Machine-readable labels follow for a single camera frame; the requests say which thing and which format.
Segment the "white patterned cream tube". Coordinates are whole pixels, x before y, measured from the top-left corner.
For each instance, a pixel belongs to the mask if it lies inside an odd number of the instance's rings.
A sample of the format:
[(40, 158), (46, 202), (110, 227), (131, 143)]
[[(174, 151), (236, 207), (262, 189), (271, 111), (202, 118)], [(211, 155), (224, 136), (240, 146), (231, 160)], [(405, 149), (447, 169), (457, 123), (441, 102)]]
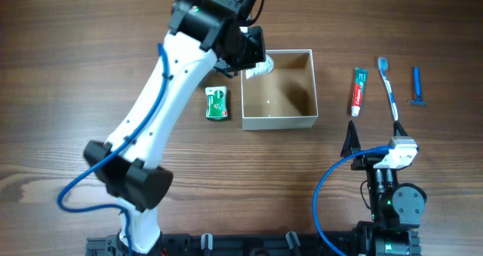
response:
[(262, 76), (270, 74), (274, 69), (273, 59), (267, 54), (263, 62), (256, 63), (256, 66), (245, 70), (246, 79), (251, 79), (255, 76)]

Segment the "green Dettol soap pack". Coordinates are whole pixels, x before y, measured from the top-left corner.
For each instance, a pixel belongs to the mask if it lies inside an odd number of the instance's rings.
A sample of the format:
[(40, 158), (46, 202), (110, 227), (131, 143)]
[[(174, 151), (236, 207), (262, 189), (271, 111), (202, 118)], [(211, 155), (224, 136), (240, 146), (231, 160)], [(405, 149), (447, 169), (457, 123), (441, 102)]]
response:
[(205, 89), (208, 106), (206, 111), (207, 119), (223, 121), (228, 118), (226, 94), (226, 86), (207, 87)]

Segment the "white square box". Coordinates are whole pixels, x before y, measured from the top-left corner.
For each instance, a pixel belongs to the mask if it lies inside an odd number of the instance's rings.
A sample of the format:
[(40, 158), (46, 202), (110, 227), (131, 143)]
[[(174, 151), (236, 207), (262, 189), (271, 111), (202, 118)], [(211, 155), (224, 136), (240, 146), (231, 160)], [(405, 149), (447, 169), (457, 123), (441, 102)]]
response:
[(268, 50), (271, 72), (241, 77), (242, 128), (246, 131), (311, 128), (318, 118), (310, 49)]

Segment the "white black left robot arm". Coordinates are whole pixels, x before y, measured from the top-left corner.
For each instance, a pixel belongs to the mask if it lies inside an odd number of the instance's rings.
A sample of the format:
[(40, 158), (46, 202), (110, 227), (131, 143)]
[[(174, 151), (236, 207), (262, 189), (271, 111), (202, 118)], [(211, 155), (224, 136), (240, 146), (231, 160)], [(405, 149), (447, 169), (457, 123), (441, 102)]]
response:
[(265, 0), (176, 0), (159, 59), (131, 111), (84, 157), (115, 198), (122, 228), (87, 240), (89, 255), (159, 255), (157, 207), (173, 180), (161, 167), (164, 148), (193, 91), (213, 70), (230, 75), (265, 58), (256, 24)]

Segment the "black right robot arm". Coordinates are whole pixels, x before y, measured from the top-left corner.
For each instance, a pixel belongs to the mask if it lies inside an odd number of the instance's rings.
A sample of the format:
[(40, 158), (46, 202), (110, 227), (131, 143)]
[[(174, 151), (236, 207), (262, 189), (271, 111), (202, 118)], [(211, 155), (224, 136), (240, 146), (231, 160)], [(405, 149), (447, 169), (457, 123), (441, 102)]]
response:
[(347, 255), (422, 254), (416, 229), (425, 211), (427, 195), (414, 184), (399, 183), (397, 177), (400, 170), (412, 164), (419, 147), (398, 121), (393, 128), (387, 153), (363, 154), (355, 124), (348, 124), (341, 156), (356, 154), (351, 169), (366, 173), (372, 221), (358, 222), (348, 236), (337, 239), (340, 250)]

